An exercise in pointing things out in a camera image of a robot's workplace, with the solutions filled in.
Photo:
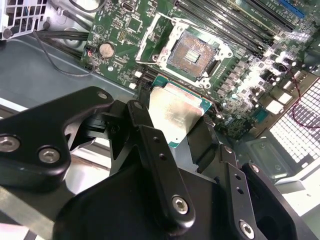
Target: motherboard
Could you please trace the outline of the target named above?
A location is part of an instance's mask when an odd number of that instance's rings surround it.
[[[81,62],[126,88],[159,75],[212,102],[217,131],[239,139],[276,115],[319,39],[317,0],[109,0]]]

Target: silver screw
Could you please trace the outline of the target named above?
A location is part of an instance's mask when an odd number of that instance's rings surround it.
[[[46,164],[53,164],[60,159],[60,153],[53,148],[44,148],[39,152],[39,158]]]
[[[188,204],[183,198],[181,198],[179,196],[175,196],[172,199],[172,205],[178,213],[183,214],[183,215],[187,214]]]
[[[225,149],[228,153],[232,154],[232,150],[231,150],[230,147],[224,146],[224,149]]]
[[[143,109],[143,107],[141,106],[141,104],[137,101],[134,102],[134,105],[138,108],[138,109]]]
[[[14,136],[0,136],[0,152],[10,153],[20,147],[20,141]]]
[[[240,220],[239,226],[243,234],[248,238],[248,239],[254,239],[255,238],[255,233],[252,227],[246,223],[243,220]]]
[[[256,165],[251,165],[252,166],[252,169],[255,171],[255,172],[259,172],[259,168],[257,168],[257,166]]]
[[[105,95],[105,94],[102,93],[102,92],[98,93],[98,96],[99,96],[100,98],[102,98],[102,99],[107,99],[107,98],[108,98],[108,96]]]

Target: red wire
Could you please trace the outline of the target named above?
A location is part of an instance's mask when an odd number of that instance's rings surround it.
[[[309,125],[305,125],[305,124],[302,124],[301,122],[299,122],[297,119],[296,119],[296,107],[299,105],[299,102],[301,101],[301,93],[300,93],[300,89],[299,89],[299,86],[298,86],[298,83],[297,83],[297,80],[295,79],[295,77],[293,76],[291,78],[293,80],[293,84],[295,85],[295,88],[296,88],[296,91],[298,92],[298,99],[296,100],[296,102],[293,104],[293,108],[292,108],[292,117],[293,117],[293,120],[300,126],[304,127],[304,128],[307,128],[307,129],[320,129],[320,126],[309,126]]]

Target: ventilation grille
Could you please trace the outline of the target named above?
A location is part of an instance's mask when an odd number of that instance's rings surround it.
[[[303,95],[295,108],[295,115],[303,125],[320,126],[320,80]],[[270,131],[297,163],[308,157],[320,159],[320,129],[297,124],[293,119],[292,107]]]
[[[39,30],[47,0],[1,0],[0,40],[8,40]]]

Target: blue slot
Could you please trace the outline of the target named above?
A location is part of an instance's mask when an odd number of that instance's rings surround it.
[[[286,0],[278,0],[278,2],[284,6],[286,9],[288,9],[291,13],[293,13],[294,15],[296,15],[298,18],[303,19],[306,15],[304,13],[302,13],[301,11],[299,11],[298,9],[296,9],[294,6],[292,6],[289,2],[287,2]]]

